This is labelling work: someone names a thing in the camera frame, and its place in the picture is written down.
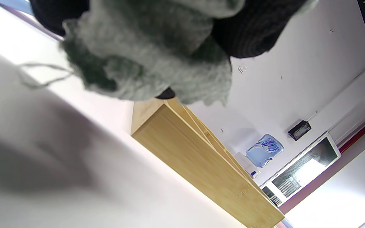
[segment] wooden shelf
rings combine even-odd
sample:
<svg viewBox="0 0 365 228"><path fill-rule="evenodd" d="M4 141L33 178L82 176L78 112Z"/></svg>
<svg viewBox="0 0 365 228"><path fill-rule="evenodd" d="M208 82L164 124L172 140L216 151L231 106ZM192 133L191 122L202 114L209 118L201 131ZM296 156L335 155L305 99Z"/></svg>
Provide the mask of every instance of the wooden shelf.
<svg viewBox="0 0 365 228"><path fill-rule="evenodd" d="M248 228L283 214L204 123L178 100L135 102L132 137Z"/></svg>

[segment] loose yarn strand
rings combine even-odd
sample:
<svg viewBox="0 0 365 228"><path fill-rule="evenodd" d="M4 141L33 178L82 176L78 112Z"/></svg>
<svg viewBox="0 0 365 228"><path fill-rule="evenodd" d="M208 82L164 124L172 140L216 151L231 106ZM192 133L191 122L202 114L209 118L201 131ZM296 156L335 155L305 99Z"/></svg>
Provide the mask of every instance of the loose yarn strand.
<svg viewBox="0 0 365 228"><path fill-rule="evenodd" d="M64 81L67 78L75 75L74 71L71 71L71 70L69 70L67 68L64 68L64 67L58 66L58 65L54 65L54 64L28 62L28 63L23 63L23 64L20 64L19 65L19 68L20 69L23 69L23 68L33 68L33 67L48 67L48 68L51 68L51 69L54 69L54 70L58 70L58 71L65 71L65 72L67 72L67 74L65 76L63 76L63 77L55 78L55 79L53 79L51 81L48 81L48 82L45 82L43 84L37 84L37 83L32 83L32 82L29 82L28 80L26 80L23 71L20 70L19 71L19 80L21 81L21 83L24 86L26 86L26 87L28 87L30 89L46 88L46 87L48 87L49 85L51 85L53 83L60 82L60 81Z"/></svg>

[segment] black knitted fabric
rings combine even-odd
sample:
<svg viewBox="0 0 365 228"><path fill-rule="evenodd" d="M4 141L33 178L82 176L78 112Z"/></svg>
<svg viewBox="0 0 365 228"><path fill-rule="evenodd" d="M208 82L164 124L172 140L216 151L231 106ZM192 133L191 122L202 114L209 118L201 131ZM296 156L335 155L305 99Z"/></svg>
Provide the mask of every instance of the black knitted fabric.
<svg viewBox="0 0 365 228"><path fill-rule="evenodd" d="M215 20L212 36L229 56L259 56L275 45L290 18L306 1L246 0L237 15Z"/></svg>
<svg viewBox="0 0 365 228"><path fill-rule="evenodd" d="M33 14L43 27L64 36L62 22L76 19L90 9L89 0L30 0Z"/></svg>

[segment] small sign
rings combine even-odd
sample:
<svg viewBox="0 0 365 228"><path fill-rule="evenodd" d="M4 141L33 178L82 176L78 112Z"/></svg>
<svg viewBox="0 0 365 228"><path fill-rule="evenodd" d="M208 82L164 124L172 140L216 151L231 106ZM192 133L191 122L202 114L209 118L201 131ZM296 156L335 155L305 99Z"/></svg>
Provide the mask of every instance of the small sign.
<svg viewBox="0 0 365 228"><path fill-rule="evenodd" d="M239 70L240 73L244 73L245 71L247 71L247 66L246 65L239 66L238 70Z"/></svg>

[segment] water bottle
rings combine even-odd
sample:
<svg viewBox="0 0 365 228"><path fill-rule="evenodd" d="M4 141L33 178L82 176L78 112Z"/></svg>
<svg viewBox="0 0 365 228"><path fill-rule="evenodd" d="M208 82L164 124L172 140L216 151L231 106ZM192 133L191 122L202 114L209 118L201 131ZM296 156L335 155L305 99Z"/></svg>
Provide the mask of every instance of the water bottle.
<svg viewBox="0 0 365 228"><path fill-rule="evenodd" d="M255 166L263 168L275 156L283 151L283 145L281 145L273 136L266 134L246 151L246 155Z"/></svg>

